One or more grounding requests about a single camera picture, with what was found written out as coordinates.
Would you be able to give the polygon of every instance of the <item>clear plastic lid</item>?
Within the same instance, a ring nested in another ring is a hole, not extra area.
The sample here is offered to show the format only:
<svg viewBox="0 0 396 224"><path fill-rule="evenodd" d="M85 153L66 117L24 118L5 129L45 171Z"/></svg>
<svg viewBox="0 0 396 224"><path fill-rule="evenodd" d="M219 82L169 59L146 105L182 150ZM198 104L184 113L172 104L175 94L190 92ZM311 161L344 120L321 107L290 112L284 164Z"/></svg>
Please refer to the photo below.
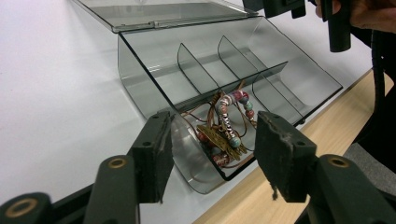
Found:
<svg viewBox="0 0 396 224"><path fill-rule="evenodd" d="M113 33L257 16L220 0L74 0Z"/></svg>

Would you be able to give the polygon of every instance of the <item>white surface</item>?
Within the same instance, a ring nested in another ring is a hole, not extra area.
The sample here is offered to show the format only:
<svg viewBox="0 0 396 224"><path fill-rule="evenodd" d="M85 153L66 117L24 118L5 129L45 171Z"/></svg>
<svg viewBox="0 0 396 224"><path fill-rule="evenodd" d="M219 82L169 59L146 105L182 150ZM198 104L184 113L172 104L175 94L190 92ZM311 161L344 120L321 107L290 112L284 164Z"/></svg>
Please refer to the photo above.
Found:
<svg viewBox="0 0 396 224"><path fill-rule="evenodd" d="M330 53L327 24L307 9L271 21L345 90L370 69L370 49L353 38L349 51ZM73 1L4 0L0 11L0 204L34 191L56 202L125 154L144 120L120 82L117 36ZM141 205L142 223L193 222L255 166L207 195L174 169L164 204Z"/></svg>

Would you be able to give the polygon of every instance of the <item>transparent plastic box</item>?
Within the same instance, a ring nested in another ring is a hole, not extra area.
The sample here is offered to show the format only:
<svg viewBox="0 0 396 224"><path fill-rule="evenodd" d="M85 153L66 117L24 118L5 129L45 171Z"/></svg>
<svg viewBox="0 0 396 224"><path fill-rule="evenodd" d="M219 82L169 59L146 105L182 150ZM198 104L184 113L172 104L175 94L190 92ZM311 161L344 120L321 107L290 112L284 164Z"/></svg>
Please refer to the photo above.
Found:
<svg viewBox="0 0 396 224"><path fill-rule="evenodd" d="M217 94L244 91L256 114L270 111L298 125L342 89L267 19L223 1L76 1L118 33L120 79L145 118L172 112L175 165L200 193L255 160L255 127L239 104L228 106L246 148L239 160L219 165L200 141L197 127L207 126ZM214 110L211 118L220 116Z"/></svg>

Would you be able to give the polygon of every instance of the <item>person's hand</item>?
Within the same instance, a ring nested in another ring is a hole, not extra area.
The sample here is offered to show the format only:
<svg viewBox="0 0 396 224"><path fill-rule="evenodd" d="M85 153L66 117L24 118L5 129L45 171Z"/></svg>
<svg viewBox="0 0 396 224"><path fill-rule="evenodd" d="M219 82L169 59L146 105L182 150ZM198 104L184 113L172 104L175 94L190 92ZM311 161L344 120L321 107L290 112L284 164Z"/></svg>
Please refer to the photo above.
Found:
<svg viewBox="0 0 396 224"><path fill-rule="evenodd" d="M322 17L320 0L316 13ZM349 0L350 24L361 29L373 29L396 34L396 0ZM332 0L332 12L341 8L339 0Z"/></svg>

